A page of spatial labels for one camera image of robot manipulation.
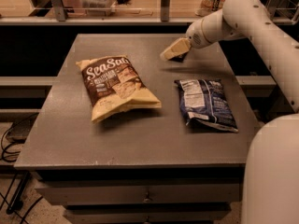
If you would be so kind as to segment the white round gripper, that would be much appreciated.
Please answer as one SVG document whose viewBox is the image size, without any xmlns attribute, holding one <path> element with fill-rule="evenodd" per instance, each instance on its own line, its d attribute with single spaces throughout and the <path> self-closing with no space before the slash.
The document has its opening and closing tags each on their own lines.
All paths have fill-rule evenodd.
<svg viewBox="0 0 299 224">
<path fill-rule="evenodd" d="M 187 53 L 191 46 L 195 49 L 210 46 L 213 41 L 213 29 L 207 18 L 201 18 L 193 22 L 186 31 L 186 37 L 178 38 L 168 46 L 161 54 L 163 61 L 171 60 L 177 56 Z"/>
</svg>

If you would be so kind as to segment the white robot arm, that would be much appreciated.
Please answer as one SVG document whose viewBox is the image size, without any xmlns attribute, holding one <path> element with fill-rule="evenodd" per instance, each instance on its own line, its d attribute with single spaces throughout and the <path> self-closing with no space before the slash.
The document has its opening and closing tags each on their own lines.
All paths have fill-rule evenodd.
<svg viewBox="0 0 299 224">
<path fill-rule="evenodd" d="M 280 89 L 293 113 L 266 123 L 247 157 L 241 224 L 299 224 L 299 48 L 278 28 L 260 0 L 225 0 L 221 10 L 192 23 L 161 53 L 170 60 L 190 49 L 246 37 L 269 74 L 247 77 L 251 86 Z"/>
</svg>

